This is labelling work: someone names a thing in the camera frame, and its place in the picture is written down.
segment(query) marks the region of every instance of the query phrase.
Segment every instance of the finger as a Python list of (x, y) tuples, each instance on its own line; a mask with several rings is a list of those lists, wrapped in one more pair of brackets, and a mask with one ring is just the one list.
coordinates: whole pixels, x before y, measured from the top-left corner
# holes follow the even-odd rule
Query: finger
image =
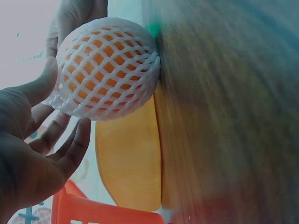
[(46, 57), (56, 57), (57, 55), (58, 37), (47, 39)]
[(52, 92), (57, 80), (57, 61), (49, 57), (44, 70), (39, 78), (31, 83), (13, 87), (23, 93), (31, 106), (35, 106), (45, 100)]
[(38, 104), (32, 108), (32, 115), (29, 122), (29, 127), (26, 131), (25, 138), (28, 138), (34, 132), (36, 132), (47, 117), (52, 114), (54, 108), (51, 106)]
[(58, 161), (60, 160), (62, 157), (65, 156), (66, 152), (68, 151), (68, 149), (71, 147), (72, 142), (74, 141), (75, 135), (76, 135), (76, 131), (79, 125), (79, 122), (77, 122), (76, 126), (74, 127), (72, 133), (70, 134), (70, 136), (68, 137), (68, 139), (65, 141), (65, 143), (52, 155), (48, 155), (47, 157), (49, 159)]
[(58, 29), (57, 45), (59, 47), (67, 35), (77, 28), (77, 25), (75, 19), (67, 15), (58, 16), (56, 24)]
[(95, 19), (100, 19), (107, 17), (108, 14), (108, 0), (95, 0), (93, 1), (93, 9), (87, 22), (93, 21)]
[(30, 147), (40, 154), (48, 154), (65, 131), (70, 122), (70, 118), (71, 117), (67, 114), (59, 113), (42, 136), (29, 143)]
[(58, 30), (55, 23), (55, 19), (53, 19), (46, 39), (46, 57), (49, 56), (56, 57), (57, 44), (58, 44)]
[(65, 179), (70, 178), (83, 160), (90, 141), (90, 129), (91, 121), (89, 119), (80, 120), (71, 147), (65, 156), (57, 162)]

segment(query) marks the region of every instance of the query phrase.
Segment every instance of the white mesh sleeve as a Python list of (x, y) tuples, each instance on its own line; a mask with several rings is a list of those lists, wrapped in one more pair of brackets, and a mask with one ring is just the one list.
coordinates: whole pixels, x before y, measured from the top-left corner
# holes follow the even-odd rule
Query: white mesh sleeve
[(57, 53), (58, 79), (43, 101), (91, 120), (126, 116), (150, 99), (160, 73), (156, 41), (120, 18), (93, 20), (70, 33)]

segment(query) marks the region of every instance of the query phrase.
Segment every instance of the white foam net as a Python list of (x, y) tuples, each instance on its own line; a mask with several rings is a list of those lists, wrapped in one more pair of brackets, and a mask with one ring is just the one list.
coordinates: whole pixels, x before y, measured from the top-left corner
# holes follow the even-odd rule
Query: white foam net
[(58, 79), (43, 102), (91, 120), (123, 117), (156, 89), (160, 57), (153, 36), (119, 18), (102, 18), (70, 33), (57, 53)]

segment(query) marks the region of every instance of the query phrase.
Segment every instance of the yellow object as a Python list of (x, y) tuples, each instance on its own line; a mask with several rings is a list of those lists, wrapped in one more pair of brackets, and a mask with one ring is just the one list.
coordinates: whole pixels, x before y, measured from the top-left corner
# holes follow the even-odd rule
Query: yellow object
[(155, 211), (161, 205), (161, 151), (154, 99), (124, 118), (96, 123), (101, 179), (118, 206)]

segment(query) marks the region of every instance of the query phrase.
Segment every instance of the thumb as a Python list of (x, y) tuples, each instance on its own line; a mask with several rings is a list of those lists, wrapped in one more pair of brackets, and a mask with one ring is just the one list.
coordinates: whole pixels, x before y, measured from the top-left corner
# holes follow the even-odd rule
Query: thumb
[(24, 94), (31, 106), (35, 106), (45, 100), (53, 91), (57, 80), (57, 61), (54, 57), (48, 57), (42, 74), (36, 80), (14, 87)]

